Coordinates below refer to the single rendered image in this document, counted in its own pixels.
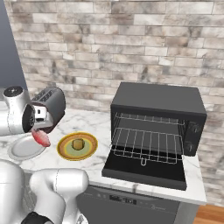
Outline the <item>grey tall fridge side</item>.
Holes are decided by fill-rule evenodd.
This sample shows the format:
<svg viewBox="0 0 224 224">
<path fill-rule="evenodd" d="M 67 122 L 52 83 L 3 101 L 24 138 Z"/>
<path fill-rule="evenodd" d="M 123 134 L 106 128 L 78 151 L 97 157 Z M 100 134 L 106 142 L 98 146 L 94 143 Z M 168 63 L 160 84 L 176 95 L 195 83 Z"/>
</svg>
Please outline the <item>grey tall fridge side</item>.
<svg viewBox="0 0 224 224">
<path fill-rule="evenodd" d="M 27 89 L 4 0 L 0 0 L 0 88 L 10 86 Z"/>
</svg>

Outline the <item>yellow green plate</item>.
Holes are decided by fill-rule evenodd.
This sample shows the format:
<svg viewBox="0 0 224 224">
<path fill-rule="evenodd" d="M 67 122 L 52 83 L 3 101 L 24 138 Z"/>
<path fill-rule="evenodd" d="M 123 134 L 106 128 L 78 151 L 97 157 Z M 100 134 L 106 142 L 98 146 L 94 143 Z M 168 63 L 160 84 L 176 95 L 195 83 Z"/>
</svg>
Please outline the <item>yellow green plate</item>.
<svg viewBox="0 0 224 224">
<path fill-rule="evenodd" d="M 72 147 L 73 140 L 77 138 L 81 138 L 85 142 L 85 146 L 82 150 L 75 150 Z M 80 161 L 91 157 L 97 148 L 98 141 L 95 136 L 87 132 L 77 131 L 62 137 L 59 140 L 57 145 L 57 152 L 62 158 L 66 160 Z"/>
</svg>

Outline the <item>grey dishwasher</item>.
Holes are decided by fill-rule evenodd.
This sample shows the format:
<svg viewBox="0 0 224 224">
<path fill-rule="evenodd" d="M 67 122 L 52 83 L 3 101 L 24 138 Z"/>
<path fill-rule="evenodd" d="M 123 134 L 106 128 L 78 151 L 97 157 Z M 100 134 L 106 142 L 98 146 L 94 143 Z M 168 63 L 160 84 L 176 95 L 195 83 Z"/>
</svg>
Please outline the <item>grey dishwasher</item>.
<svg viewBox="0 0 224 224">
<path fill-rule="evenodd" d="M 143 196 L 90 185 L 77 197 L 88 224 L 173 224 L 175 200 Z"/>
</svg>

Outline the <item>black toaster oven knob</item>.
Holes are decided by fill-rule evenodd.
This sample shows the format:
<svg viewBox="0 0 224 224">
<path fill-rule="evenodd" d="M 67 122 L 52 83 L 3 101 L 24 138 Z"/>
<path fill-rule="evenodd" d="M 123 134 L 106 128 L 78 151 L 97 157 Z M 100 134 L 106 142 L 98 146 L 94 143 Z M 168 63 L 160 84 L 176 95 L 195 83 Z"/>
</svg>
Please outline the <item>black toaster oven knob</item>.
<svg viewBox="0 0 224 224">
<path fill-rule="evenodd" d="M 190 122 L 189 123 L 189 130 L 192 132 L 192 133 L 199 133 L 200 130 L 201 130 L 201 127 L 198 123 L 196 122 Z"/>
<path fill-rule="evenodd" d="M 195 150 L 195 145 L 189 141 L 185 142 L 185 153 L 193 153 Z"/>
</svg>

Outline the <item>black toaster oven door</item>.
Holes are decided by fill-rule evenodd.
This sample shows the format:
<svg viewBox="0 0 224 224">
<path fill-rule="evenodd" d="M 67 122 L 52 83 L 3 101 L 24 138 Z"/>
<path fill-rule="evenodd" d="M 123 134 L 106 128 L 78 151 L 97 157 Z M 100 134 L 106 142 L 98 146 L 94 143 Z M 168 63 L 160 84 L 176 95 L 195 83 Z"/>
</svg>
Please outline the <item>black toaster oven door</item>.
<svg viewBox="0 0 224 224">
<path fill-rule="evenodd" d="M 136 149 L 112 145 L 107 161 L 101 171 L 103 177 L 127 180 L 130 182 L 186 190 L 186 177 L 183 163 L 158 162 L 155 159 L 140 158 Z"/>
</svg>

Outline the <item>dark grey toaster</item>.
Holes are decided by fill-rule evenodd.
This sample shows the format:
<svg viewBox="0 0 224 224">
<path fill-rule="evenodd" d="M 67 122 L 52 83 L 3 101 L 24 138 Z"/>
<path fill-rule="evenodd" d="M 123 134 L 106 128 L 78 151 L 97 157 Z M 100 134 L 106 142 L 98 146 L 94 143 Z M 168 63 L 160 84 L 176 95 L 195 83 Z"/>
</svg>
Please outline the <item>dark grey toaster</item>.
<svg viewBox="0 0 224 224">
<path fill-rule="evenodd" d="M 31 102 L 35 108 L 35 119 L 50 115 L 53 119 L 53 129 L 65 115 L 66 98 L 58 87 L 46 87 Z"/>
</svg>

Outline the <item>grey plate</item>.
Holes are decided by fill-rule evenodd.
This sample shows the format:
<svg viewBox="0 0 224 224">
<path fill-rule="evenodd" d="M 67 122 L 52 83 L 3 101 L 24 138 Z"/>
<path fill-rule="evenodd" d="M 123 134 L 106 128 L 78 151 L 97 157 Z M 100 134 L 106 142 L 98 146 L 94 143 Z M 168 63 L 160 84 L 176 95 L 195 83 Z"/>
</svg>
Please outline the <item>grey plate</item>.
<svg viewBox="0 0 224 224">
<path fill-rule="evenodd" d="M 20 137 L 10 145 L 8 155 L 11 159 L 24 161 L 35 158 L 44 150 L 45 147 L 37 143 L 32 135 L 27 135 Z"/>
</svg>

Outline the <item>brown bread piece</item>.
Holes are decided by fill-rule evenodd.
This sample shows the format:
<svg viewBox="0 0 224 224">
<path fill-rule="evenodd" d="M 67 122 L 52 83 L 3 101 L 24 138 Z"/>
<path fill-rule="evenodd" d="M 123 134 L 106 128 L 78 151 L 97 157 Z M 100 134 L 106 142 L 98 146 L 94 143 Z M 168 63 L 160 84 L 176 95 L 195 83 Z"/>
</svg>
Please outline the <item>brown bread piece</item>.
<svg viewBox="0 0 224 224">
<path fill-rule="evenodd" d="M 72 147 L 76 150 L 76 151 L 80 151 L 84 148 L 85 146 L 85 142 L 83 139 L 81 138 L 77 138 L 77 139 L 74 139 L 73 142 L 72 142 Z"/>
</svg>

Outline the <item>red raw steak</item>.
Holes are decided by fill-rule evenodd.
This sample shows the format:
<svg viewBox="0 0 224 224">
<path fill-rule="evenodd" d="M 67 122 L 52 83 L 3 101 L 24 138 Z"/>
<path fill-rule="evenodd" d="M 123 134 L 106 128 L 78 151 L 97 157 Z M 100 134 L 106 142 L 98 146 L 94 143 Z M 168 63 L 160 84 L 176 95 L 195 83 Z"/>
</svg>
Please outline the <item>red raw steak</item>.
<svg viewBox="0 0 224 224">
<path fill-rule="evenodd" d="M 43 130 L 31 130 L 31 134 L 34 140 L 43 147 L 49 147 L 51 145 L 48 135 Z"/>
</svg>

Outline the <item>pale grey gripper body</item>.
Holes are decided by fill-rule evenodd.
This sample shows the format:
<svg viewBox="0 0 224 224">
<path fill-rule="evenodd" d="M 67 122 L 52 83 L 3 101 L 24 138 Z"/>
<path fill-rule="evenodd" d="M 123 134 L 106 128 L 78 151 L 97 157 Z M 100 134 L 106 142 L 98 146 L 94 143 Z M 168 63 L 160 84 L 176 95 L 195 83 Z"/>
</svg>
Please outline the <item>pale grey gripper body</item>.
<svg viewBox="0 0 224 224">
<path fill-rule="evenodd" d="M 53 130 L 53 118 L 47 115 L 46 118 L 37 117 L 33 128 L 35 130 L 43 130 L 46 133 L 50 133 Z"/>
</svg>

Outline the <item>black toaster oven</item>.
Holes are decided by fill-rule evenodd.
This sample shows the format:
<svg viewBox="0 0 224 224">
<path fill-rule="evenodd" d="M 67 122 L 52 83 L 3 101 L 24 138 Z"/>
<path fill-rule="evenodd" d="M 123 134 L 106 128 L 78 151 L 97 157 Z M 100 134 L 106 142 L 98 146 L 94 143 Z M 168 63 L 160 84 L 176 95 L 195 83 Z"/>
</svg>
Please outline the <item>black toaster oven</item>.
<svg viewBox="0 0 224 224">
<path fill-rule="evenodd" d="M 207 119 L 200 91 L 196 87 L 122 82 L 110 105 L 110 111 L 113 114 L 125 113 L 183 120 L 184 146 L 186 141 L 195 145 L 193 153 L 185 154 L 193 157 Z M 192 133 L 189 130 L 189 123 L 198 123 L 201 127 L 200 132 Z"/>
</svg>

